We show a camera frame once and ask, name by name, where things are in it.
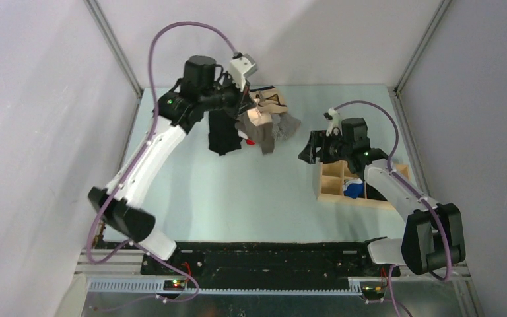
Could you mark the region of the brown boxer briefs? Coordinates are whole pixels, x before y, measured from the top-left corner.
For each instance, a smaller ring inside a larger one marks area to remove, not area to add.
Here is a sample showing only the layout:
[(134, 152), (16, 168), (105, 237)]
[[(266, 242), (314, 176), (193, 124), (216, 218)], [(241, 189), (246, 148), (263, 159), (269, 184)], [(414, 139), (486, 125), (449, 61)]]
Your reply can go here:
[(269, 113), (262, 112), (258, 107), (249, 109), (237, 117), (235, 128), (259, 145), (263, 155), (274, 151), (273, 120)]

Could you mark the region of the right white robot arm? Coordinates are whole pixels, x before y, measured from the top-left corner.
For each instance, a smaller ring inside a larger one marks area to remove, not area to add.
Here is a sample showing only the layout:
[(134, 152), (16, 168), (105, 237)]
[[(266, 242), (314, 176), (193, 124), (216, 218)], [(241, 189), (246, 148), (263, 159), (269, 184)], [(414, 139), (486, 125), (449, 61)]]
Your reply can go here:
[(331, 131), (311, 131), (298, 158), (308, 164), (345, 162), (349, 172), (380, 193), (405, 223), (401, 239), (368, 243), (368, 251), (357, 259), (364, 275), (376, 275), (384, 264), (403, 265), (422, 275), (465, 261), (459, 208), (428, 197), (400, 174), (383, 150), (371, 146), (363, 118), (344, 119)]

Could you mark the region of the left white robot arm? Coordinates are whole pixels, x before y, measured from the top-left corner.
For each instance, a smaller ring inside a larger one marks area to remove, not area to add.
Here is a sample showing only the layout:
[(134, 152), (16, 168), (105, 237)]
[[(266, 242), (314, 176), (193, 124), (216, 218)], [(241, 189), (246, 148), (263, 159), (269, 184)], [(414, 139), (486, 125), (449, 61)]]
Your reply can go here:
[(151, 126), (131, 158), (104, 188), (93, 187), (88, 193), (98, 218), (155, 255), (157, 267), (167, 275), (181, 270), (182, 257), (174, 252), (176, 242), (162, 232), (155, 216), (141, 207), (152, 181), (206, 112), (236, 117), (254, 106), (248, 95), (248, 77), (257, 71), (254, 59), (238, 53), (220, 73), (217, 68), (211, 57), (190, 57), (174, 86), (153, 97)]

